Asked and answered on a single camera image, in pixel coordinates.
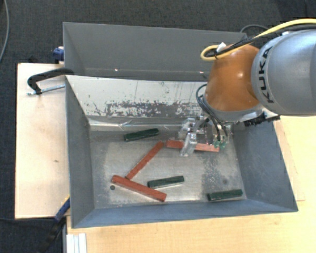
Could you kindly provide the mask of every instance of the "yellow cable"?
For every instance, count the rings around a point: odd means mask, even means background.
[[[264,31],[262,32],[261,34],[255,36],[254,38],[256,37],[259,37],[259,36],[263,36],[263,35],[267,35],[267,34],[270,34],[270,33],[273,33],[273,32],[276,32],[280,29],[283,29],[283,28],[286,28],[288,26],[292,26],[292,25],[299,25],[299,24],[307,24],[307,23],[312,23],[312,24],[316,24],[316,19],[299,19],[299,20],[293,20],[293,21],[289,21],[289,22],[286,22],[286,23],[283,23],[283,24],[279,24],[273,28],[270,28],[268,29],[267,31]],[[212,46],[209,46],[207,48],[205,48],[201,54],[200,54],[200,57],[202,60],[205,60],[205,61],[213,61],[213,60],[216,60],[216,59],[219,59],[219,58],[222,58],[222,57],[225,57],[243,47],[245,47],[246,45],[249,45],[250,43],[247,43],[245,45],[242,45],[240,47],[237,47],[229,52],[226,52],[226,53],[223,53],[223,54],[218,54],[217,56],[214,56],[214,57],[205,57],[205,53],[209,50],[212,50],[212,49],[216,49],[218,47],[218,45],[212,45]]]

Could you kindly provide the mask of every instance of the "gray bin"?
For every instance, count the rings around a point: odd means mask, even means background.
[[[219,153],[184,158],[163,148],[133,181],[183,175],[183,184],[160,190],[167,194],[165,203],[110,188],[112,175],[125,176],[155,143],[176,139],[181,122],[200,113],[194,93],[211,68],[200,59],[202,49],[243,36],[64,24],[65,66],[81,75],[66,78],[74,228],[297,211],[271,123],[234,127]],[[160,135],[124,142],[124,133],[153,127]],[[208,202],[207,193],[231,189],[242,189],[243,196]]]

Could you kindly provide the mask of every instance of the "orange wooden stick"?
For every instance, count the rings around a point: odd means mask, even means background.
[[[147,153],[140,162],[125,176],[125,178],[131,180],[145,165],[164,147],[164,143],[159,141],[149,153]]]
[[[177,148],[182,149],[184,146],[183,141],[176,141],[176,140],[168,140],[166,141],[166,147],[168,148]],[[219,147],[215,148],[213,145],[208,145],[204,143],[198,143],[195,146],[196,151],[205,151],[205,152],[219,152]]]
[[[123,188],[130,189],[132,191],[135,191],[137,193],[143,194],[145,196],[148,196],[152,199],[164,202],[166,199],[166,194],[163,192],[160,192],[158,190],[143,186],[140,183],[136,183],[133,181],[130,181],[126,178],[120,177],[118,175],[112,176],[111,183],[114,183],[118,186],[121,186]]]

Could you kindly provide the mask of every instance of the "black clamp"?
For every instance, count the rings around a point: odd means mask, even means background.
[[[41,88],[38,87],[36,82],[44,81],[44,80],[62,76],[62,75],[74,75],[74,71],[72,71],[71,69],[66,69],[65,67],[62,67],[60,69],[46,71],[40,74],[30,76],[27,83],[35,91],[37,95],[41,95],[42,94]]]

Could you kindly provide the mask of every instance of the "metal bracket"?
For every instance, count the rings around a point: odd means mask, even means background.
[[[195,146],[197,145],[196,141],[196,134],[195,133],[188,133],[184,142],[184,146],[181,149],[180,155],[182,157],[188,157],[190,154],[193,153]]]

